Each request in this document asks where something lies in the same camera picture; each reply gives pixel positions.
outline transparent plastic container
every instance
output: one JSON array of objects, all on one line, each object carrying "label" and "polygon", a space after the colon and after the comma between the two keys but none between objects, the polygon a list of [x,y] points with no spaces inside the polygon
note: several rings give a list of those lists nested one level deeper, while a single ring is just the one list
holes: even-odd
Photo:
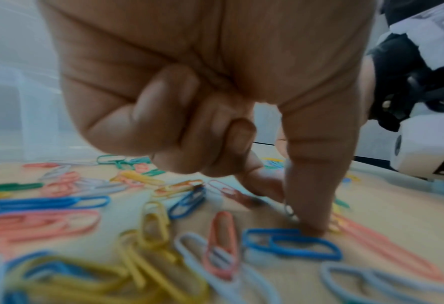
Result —
[{"label": "transparent plastic container", "polygon": [[69,119],[55,51],[33,0],[0,0],[0,162],[97,154]]}]

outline wooden table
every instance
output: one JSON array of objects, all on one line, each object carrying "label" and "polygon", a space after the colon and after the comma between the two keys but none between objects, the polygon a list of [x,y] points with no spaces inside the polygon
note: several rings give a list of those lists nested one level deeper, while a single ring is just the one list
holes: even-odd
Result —
[{"label": "wooden table", "polygon": [[[255,144],[253,150],[260,157],[281,158],[273,146]],[[94,178],[111,178],[117,173],[115,166],[111,165],[75,167],[75,169],[84,177]],[[20,164],[0,164],[0,183],[34,182],[46,171],[47,169],[23,169]],[[357,176],[360,181],[342,184],[337,191],[337,197],[351,206],[351,211],[344,215],[388,236],[394,243],[417,253],[444,272],[444,196],[431,194],[429,183],[423,180],[366,164],[353,162],[350,174]],[[157,178],[169,183],[198,178],[208,180],[200,174],[183,176],[166,173]],[[233,177],[220,180],[246,192]],[[141,208],[150,200],[150,193],[149,190],[128,190],[113,195],[112,204],[102,210],[103,218],[100,226],[92,234],[24,243],[15,246],[14,251],[16,254],[24,254],[50,248],[63,255],[100,262],[119,262],[113,243],[120,232],[138,226]],[[24,191],[16,197],[37,195],[37,191]],[[252,227],[291,226],[283,213],[274,212],[274,207],[280,209],[280,206],[274,202],[253,210],[214,194],[209,195],[208,202],[200,210],[195,211],[190,219],[174,221],[172,235],[182,231],[194,231],[206,236],[210,220],[218,210],[232,211],[239,231]],[[342,249],[346,263],[417,278],[368,251],[347,236],[329,234],[326,238]],[[244,254],[247,260],[279,290],[284,303],[340,303],[322,284],[319,278],[319,262],[278,258],[249,251]],[[356,279],[345,277],[338,281],[359,294],[367,293],[378,298],[378,295],[367,286],[361,287]],[[442,296],[427,295],[423,298],[444,304]],[[216,296],[213,296],[211,302],[223,303]]]}]

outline human hand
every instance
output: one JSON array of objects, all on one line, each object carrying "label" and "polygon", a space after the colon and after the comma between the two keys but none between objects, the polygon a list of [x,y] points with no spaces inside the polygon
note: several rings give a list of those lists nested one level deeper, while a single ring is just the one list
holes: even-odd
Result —
[{"label": "human hand", "polygon": [[[162,170],[236,174],[324,231],[353,156],[371,0],[39,1],[62,88],[95,147]],[[284,181],[250,153],[255,101],[275,104]]]}]

